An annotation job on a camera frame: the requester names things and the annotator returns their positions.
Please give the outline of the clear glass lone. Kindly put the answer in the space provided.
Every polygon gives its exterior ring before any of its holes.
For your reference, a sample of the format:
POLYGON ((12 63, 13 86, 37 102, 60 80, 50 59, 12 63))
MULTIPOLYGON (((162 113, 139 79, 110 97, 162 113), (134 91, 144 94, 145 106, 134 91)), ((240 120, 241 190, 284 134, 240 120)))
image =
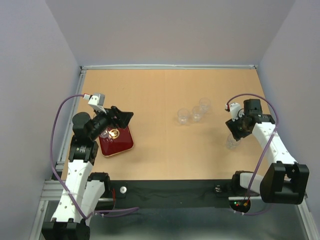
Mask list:
POLYGON ((237 146, 239 146, 240 143, 241 143, 241 140, 236 140, 236 139, 234 139, 232 134, 229 134, 226 139, 225 146, 228 150, 232 150, 232 149, 236 148, 237 146))

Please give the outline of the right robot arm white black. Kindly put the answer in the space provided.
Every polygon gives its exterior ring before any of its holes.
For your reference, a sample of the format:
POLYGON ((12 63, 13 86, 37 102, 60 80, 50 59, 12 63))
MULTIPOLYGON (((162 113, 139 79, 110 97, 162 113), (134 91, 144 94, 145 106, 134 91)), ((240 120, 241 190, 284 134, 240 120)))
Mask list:
POLYGON ((262 148, 255 171, 237 171, 230 182, 231 192, 249 201, 252 192, 265 203, 299 205, 305 198, 310 175, 305 164, 299 164, 278 135, 278 121, 263 113, 259 99, 247 99, 240 105, 228 101, 225 110, 231 118, 225 123, 238 142, 253 135, 262 148))

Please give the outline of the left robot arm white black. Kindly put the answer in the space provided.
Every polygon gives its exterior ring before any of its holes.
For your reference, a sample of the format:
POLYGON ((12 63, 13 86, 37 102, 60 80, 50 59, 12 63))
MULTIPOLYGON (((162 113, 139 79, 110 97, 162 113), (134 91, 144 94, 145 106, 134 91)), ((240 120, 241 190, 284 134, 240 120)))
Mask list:
POLYGON ((95 117, 80 112, 72 118, 67 177, 61 181, 63 191, 51 220, 42 225, 46 240, 88 240, 99 198, 111 193, 108 173, 92 171, 99 148, 97 138, 109 127, 126 128, 134 114, 115 106, 94 113, 95 117))

